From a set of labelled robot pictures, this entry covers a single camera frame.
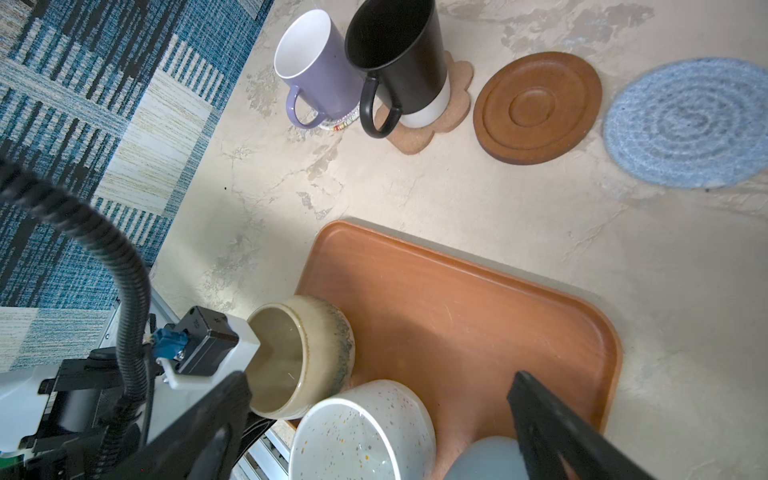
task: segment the marble countertop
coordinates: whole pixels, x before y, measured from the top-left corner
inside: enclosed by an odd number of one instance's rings
[[[768,67],[765,0],[439,0],[474,100],[537,51],[587,59],[604,88],[589,135],[557,160],[503,164],[467,118],[416,156],[345,131],[301,131],[272,57],[290,23],[356,0],[275,0],[153,269],[177,312],[248,316],[290,296],[318,230],[347,218],[591,301],[624,344],[606,437],[662,478],[765,478],[768,174],[722,190],[645,184],[607,155],[602,116],[639,74],[697,56]]]

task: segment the beige glazed cup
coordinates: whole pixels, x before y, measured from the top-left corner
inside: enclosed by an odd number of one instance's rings
[[[298,419],[341,392],[355,364],[344,314],[325,300],[296,295],[248,317],[259,347],[245,370],[250,408],[267,419]]]

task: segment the mug handle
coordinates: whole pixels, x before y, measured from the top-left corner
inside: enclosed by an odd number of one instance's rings
[[[360,123],[362,124],[362,129],[371,137],[384,138],[397,127],[397,122],[400,121],[400,116],[402,115],[402,109],[393,106],[386,120],[384,120],[382,129],[376,130],[376,126],[373,123],[373,99],[376,97],[376,89],[378,87],[379,79],[368,73],[366,83],[362,85],[362,94],[360,95]]]
[[[288,120],[290,120],[292,124],[296,125],[298,128],[309,130],[310,128],[322,124],[322,122],[328,118],[328,115],[319,111],[317,112],[317,116],[315,116],[311,122],[308,124],[301,123],[301,120],[296,116],[296,99],[299,97],[300,93],[301,88],[296,85],[290,86],[290,92],[288,92],[288,99],[286,100],[286,113],[288,114]]]

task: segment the purple mug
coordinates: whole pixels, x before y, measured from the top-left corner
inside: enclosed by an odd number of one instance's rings
[[[323,10],[311,10],[288,27],[277,45],[275,72],[290,86],[286,113],[298,128],[344,118],[360,102],[362,77],[347,61],[344,38]],[[298,97],[317,111],[308,124],[296,117]]]

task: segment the blue felt coaster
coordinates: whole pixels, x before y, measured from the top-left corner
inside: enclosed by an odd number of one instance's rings
[[[696,58],[651,71],[611,105],[608,153],[652,184],[715,188],[768,167],[768,70]]]

